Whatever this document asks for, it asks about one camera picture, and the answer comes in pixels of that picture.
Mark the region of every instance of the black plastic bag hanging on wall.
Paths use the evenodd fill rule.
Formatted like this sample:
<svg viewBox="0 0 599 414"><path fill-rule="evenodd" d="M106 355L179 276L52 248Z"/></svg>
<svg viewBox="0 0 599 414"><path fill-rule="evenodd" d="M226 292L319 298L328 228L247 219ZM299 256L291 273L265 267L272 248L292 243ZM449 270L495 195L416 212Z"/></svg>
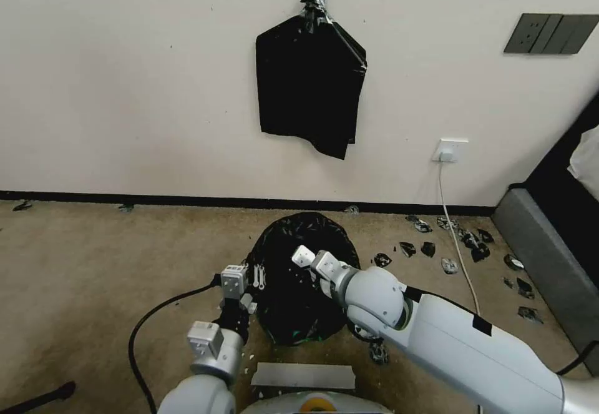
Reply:
<svg viewBox="0 0 599 414"><path fill-rule="evenodd" d="M260 126L344 159L356 141L366 51L331 19L324 0L301 2L299 16L256 39Z"/></svg>

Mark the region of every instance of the white robotic arm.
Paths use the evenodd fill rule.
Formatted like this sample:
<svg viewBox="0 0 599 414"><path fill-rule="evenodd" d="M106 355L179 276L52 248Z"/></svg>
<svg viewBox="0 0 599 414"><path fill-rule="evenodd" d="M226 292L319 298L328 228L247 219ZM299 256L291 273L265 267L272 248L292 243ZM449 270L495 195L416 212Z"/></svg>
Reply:
<svg viewBox="0 0 599 414"><path fill-rule="evenodd" d="M379 267L355 269L323 250L315 255L301 246L292 261L309 268L356 326L395 345L493 413L599 412L599 380L556 375L523 341L450 300L409 287ZM164 398L158 414L235 412L229 388L238 375L253 307L245 294L246 269L228 266L221 280L221 317L195 322L187 335L194 376Z"/></svg>
<svg viewBox="0 0 599 414"><path fill-rule="evenodd" d="M354 269L329 252L300 247L292 260L310 266L353 323L494 413L599 412L599 380L556 375L526 343L451 301L379 267Z"/></svg>

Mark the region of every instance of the trash on floor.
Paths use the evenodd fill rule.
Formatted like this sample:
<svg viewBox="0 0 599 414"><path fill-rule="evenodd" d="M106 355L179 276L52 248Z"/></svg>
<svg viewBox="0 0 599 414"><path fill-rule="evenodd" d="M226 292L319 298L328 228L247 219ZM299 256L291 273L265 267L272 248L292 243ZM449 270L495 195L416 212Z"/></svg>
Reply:
<svg viewBox="0 0 599 414"><path fill-rule="evenodd" d="M29 208L31 208L32 206L33 206L33 204L30 201L25 200L23 203L16 205L12 210L13 211L26 211Z"/></svg>
<svg viewBox="0 0 599 414"><path fill-rule="evenodd" d="M374 257L374 263L377 267L387 267L392 261L386 254L376 254Z"/></svg>
<svg viewBox="0 0 599 414"><path fill-rule="evenodd" d="M477 230L479 231L480 238L482 239L483 242L486 242L488 244L491 242L495 242L495 239L493 239L493 236L491 236L491 233L489 233L488 231L483 230L483 229L477 229Z"/></svg>
<svg viewBox="0 0 599 414"><path fill-rule="evenodd" d="M400 242L399 246L401 248L401 251L404 252L404 255L408 258L416 254L416 248L414 244L411 244L409 242Z"/></svg>
<svg viewBox="0 0 599 414"><path fill-rule="evenodd" d="M457 263L450 258L441 258L441 267L447 275L457 274L459 270Z"/></svg>
<svg viewBox="0 0 599 414"><path fill-rule="evenodd" d="M523 270L524 264L512 254L504 256L504 263L512 270Z"/></svg>
<svg viewBox="0 0 599 414"><path fill-rule="evenodd" d="M519 307L518 315L534 323L543 323L543 320L538 315L538 311L534 308Z"/></svg>
<svg viewBox="0 0 599 414"><path fill-rule="evenodd" d="M343 211L346 213L353 214L353 215L360 214L360 209L356 205L350 205L347 208L345 208Z"/></svg>
<svg viewBox="0 0 599 414"><path fill-rule="evenodd" d="M530 300L535 298L535 292L532 290L532 286L528 284L526 281L521 278L516 278L516 282L518 283L518 293Z"/></svg>
<svg viewBox="0 0 599 414"><path fill-rule="evenodd" d="M251 385L352 390L356 376L347 365L259 362Z"/></svg>
<svg viewBox="0 0 599 414"><path fill-rule="evenodd" d="M508 286L509 289L514 289L514 282L511 281L509 278L507 277L503 277L504 278L504 284L506 286Z"/></svg>
<svg viewBox="0 0 599 414"><path fill-rule="evenodd" d="M389 350L383 343L371 342L368 346L368 354L375 364L383 365L389 363Z"/></svg>
<svg viewBox="0 0 599 414"><path fill-rule="evenodd" d="M478 262L488 258L491 255L491 251L487 247L487 244L479 242L478 247L470 251L470 255L472 256L472 261Z"/></svg>
<svg viewBox="0 0 599 414"><path fill-rule="evenodd" d="M437 251L437 247L434 242L424 241L424 244L420 248L420 251L427 255L429 258L433 258L435 256L435 252Z"/></svg>
<svg viewBox="0 0 599 414"><path fill-rule="evenodd" d="M456 219L449 218L449 220L451 221L451 226L454 230L459 227L459 224L457 223ZM444 230L449 230L449 222L447 221L447 217L445 216L439 216L437 218L437 225Z"/></svg>
<svg viewBox="0 0 599 414"><path fill-rule="evenodd" d="M491 255L487 244L481 241L478 236L472 232L461 230L460 240L470 249L470 255L474 262L481 261Z"/></svg>
<svg viewBox="0 0 599 414"><path fill-rule="evenodd" d="M414 228L418 230L420 233L430 233L432 232L431 226L422 219L419 219L417 216L410 214L406 216L406 220L414 223Z"/></svg>
<svg viewBox="0 0 599 414"><path fill-rule="evenodd" d="M131 211L133 211L133 208L135 208L135 205L130 205L130 204L122 204L119 207L119 211L121 212L125 212L125 213L129 213Z"/></svg>

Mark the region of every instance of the black garbage bag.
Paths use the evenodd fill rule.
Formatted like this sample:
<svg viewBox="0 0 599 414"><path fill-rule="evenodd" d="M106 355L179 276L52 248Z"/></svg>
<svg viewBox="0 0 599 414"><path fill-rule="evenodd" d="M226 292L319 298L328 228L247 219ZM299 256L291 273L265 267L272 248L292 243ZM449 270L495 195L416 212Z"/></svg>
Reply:
<svg viewBox="0 0 599 414"><path fill-rule="evenodd" d="M300 245L314 253L327 250L338 260L360 269L358 254L345 230L322 214L293 214L264 230L246 262L250 286L253 267L265 268L265 288L254 291L256 314L272 341L280 345L324 340L347 322L344 310L323 293L318 279L312 281L309 268L301 269L291 261Z"/></svg>
<svg viewBox="0 0 599 414"><path fill-rule="evenodd" d="M260 127L344 159L356 141L366 51L330 18L324 0L301 2L301 15L256 38Z"/></svg>

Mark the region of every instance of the wall socket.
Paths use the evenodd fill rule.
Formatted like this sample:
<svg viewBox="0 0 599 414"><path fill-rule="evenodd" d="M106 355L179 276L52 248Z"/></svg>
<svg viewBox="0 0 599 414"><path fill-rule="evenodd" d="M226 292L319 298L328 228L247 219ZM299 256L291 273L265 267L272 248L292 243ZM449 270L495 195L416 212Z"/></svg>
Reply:
<svg viewBox="0 0 599 414"><path fill-rule="evenodd" d="M451 159L443 160L444 162L457 162L462 156L464 147L468 145L467 139L445 139L439 140L437 150L432 155L433 161L441 161L442 153L450 153Z"/></svg>

